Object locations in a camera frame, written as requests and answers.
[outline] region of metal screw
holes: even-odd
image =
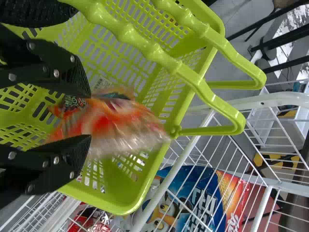
[[[27,191],[31,192],[33,190],[34,185],[29,185]]]
[[[60,73],[59,73],[58,69],[54,70],[54,76],[55,76],[55,78],[58,78],[60,76]]]
[[[75,57],[74,57],[73,55],[70,57],[70,61],[71,61],[72,63],[75,62]]]
[[[58,164],[59,163],[59,156],[56,156],[54,158],[54,165]]]
[[[70,172],[70,179],[74,178],[74,172]]]
[[[35,48],[34,43],[28,43],[28,46],[29,46],[30,50],[34,50],[34,48]]]
[[[9,73],[9,80],[10,81],[16,81],[17,76],[13,73]]]
[[[16,152],[14,152],[14,151],[11,151],[10,153],[9,153],[9,160],[14,160],[15,159],[15,157],[16,157],[16,155],[17,155],[17,153]]]
[[[48,166],[48,161],[44,161],[42,167],[46,168]]]

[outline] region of yellow black hazard stripe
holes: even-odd
[[[262,156],[267,159],[267,163],[269,165],[274,165],[276,166],[278,169],[281,168],[296,168],[297,167],[297,162],[299,161],[299,156],[298,155],[289,155],[289,156],[282,156],[276,153],[267,153],[267,154],[262,154]],[[261,167],[261,166],[266,166],[265,162],[262,160],[261,156],[256,153],[253,159],[255,165],[257,167]]]

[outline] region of lime green plastic basket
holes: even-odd
[[[243,131],[243,115],[210,87],[260,89],[266,76],[235,51],[224,38],[220,18],[200,0],[180,0],[179,4],[153,0],[156,7],[148,0],[63,2],[104,27],[89,23],[81,13],[64,24],[43,29],[6,26],[21,37],[54,41],[77,54],[92,90],[109,84],[134,87],[137,101],[165,122],[172,138]],[[189,6],[192,13],[182,5]],[[206,83],[204,75],[217,49],[253,80]],[[0,92],[1,116],[5,118],[0,124],[1,143],[23,150],[38,146],[58,122],[47,106],[58,103],[62,95],[23,84]],[[232,126],[182,129],[181,120],[195,93]],[[82,177],[59,191],[116,215],[132,213],[141,204],[168,148],[169,144],[164,144],[149,153],[86,161]]]

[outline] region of blue package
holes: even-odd
[[[118,228],[124,232],[130,231],[144,213],[158,186],[170,170],[171,167],[167,167],[157,172],[141,207],[125,217],[126,219],[115,220]],[[248,191],[244,191],[245,183],[222,171],[214,173],[212,168],[183,166],[170,184],[169,191],[165,192],[151,213],[141,232],[154,232],[156,228],[158,232],[208,231],[197,218],[200,218],[212,231],[224,232],[226,227],[228,227],[228,232],[239,231],[243,202],[248,197],[246,193]],[[179,200],[174,199],[173,195],[176,194]]]

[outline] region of plastic wrapper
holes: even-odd
[[[111,214],[95,207],[89,207],[85,203],[81,203],[72,213],[72,218],[76,223],[70,222],[68,232],[110,232]]]
[[[65,98],[58,108],[51,107],[62,121],[47,143],[91,134],[87,157],[100,159],[113,153],[149,150],[169,141],[163,125],[149,109],[122,93],[110,91],[97,92],[94,96],[98,98]]]
[[[242,211],[249,196],[250,184],[238,177],[203,166],[183,166],[173,179],[169,190],[181,203],[166,192],[140,232],[205,232],[208,231],[191,216],[193,211],[212,231],[240,232]],[[120,229],[129,232],[139,221],[158,186],[168,175],[171,167],[157,172],[141,207],[133,214],[114,217],[112,232]]]

